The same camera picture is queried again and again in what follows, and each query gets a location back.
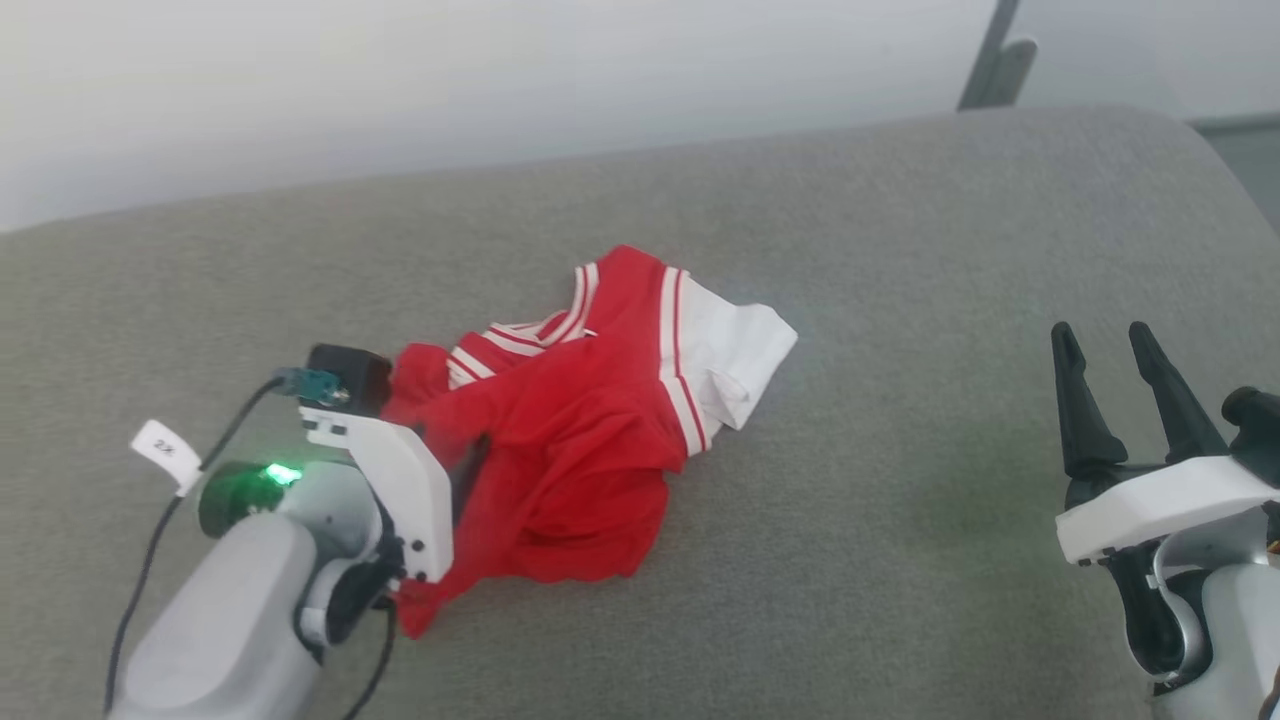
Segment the grey wall skirting strip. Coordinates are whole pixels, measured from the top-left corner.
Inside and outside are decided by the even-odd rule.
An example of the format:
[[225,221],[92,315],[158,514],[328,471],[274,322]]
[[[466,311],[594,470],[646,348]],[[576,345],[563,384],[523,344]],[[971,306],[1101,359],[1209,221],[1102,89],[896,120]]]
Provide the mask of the grey wall skirting strip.
[[1238,117],[1215,117],[1188,120],[1187,124],[1202,135],[1261,132],[1280,129],[1280,111],[1266,111]]

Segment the grey metal post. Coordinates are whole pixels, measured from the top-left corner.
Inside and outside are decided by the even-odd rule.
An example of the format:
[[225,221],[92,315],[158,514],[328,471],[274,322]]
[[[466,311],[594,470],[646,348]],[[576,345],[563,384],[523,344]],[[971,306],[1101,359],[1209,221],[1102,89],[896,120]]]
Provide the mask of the grey metal post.
[[1006,108],[1016,101],[1019,91],[1000,88],[997,78],[1001,72],[1005,42],[1019,5],[1020,0],[995,0],[995,10],[959,97],[956,111]]

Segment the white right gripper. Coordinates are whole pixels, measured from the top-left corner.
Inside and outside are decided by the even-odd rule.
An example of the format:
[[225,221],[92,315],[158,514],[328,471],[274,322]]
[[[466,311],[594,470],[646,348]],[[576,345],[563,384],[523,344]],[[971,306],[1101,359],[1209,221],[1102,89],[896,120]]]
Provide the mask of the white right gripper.
[[[1080,479],[1128,461],[1085,380],[1066,322],[1051,334],[1062,465]],[[1152,329],[1129,340],[1167,442],[1165,468],[1078,480],[1056,516],[1066,561],[1102,568],[1121,597],[1133,659],[1157,693],[1268,693],[1280,669],[1280,564],[1268,553],[1280,489],[1233,457]]]

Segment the grey fabric sofa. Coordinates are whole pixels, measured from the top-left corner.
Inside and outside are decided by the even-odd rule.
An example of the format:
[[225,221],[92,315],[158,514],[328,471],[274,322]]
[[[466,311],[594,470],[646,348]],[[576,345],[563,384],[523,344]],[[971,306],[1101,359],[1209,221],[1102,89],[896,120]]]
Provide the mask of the grey fabric sofa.
[[1012,109],[136,209],[0,233],[0,720],[97,720],[172,480],[278,366],[564,307],[628,243],[799,341],[671,483],[639,573],[485,582],[358,720],[1146,720],[1062,560],[1050,331],[1167,446],[1126,329],[1216,413],[1280,391],[1280,237],[1190,127]]

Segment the grey rounded post bracket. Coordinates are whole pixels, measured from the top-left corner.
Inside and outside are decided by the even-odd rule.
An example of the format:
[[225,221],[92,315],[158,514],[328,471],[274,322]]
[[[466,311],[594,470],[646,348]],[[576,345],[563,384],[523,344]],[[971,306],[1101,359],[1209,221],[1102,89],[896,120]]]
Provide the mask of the grey rounded post bracket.
[[986,88],[980,95],[980,108],[1011,108],[1023,91],[1037,59],[1038,44],[1033,38],[1019,38],[1006,44],[995,59]]

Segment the red and white garment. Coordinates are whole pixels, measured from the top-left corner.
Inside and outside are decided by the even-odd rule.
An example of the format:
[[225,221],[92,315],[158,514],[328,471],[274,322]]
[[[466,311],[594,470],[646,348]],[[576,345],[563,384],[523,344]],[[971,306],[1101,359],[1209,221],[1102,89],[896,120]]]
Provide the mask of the red and white garment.
[[797,342],[773,307],[732,304],[630,246],[573,279],[570,305],[543,322],[396,360],[385,420],[447,466],[486,442],[451,570],[396,594],[411,638],[485,579],[631,577],[660,532],[666,477],[748,424]]

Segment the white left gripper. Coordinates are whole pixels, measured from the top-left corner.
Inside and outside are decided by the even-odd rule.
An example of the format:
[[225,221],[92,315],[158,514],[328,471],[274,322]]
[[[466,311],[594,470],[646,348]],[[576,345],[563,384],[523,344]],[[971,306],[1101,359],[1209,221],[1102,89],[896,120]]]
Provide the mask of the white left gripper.
[[466,506],[486,460],[480,436],[452,466],[451,478],[410,428],[374,416],[300,406],[308,442],[344,450],[404,541],[407,577],[438,583],[454,560],[453,506]]

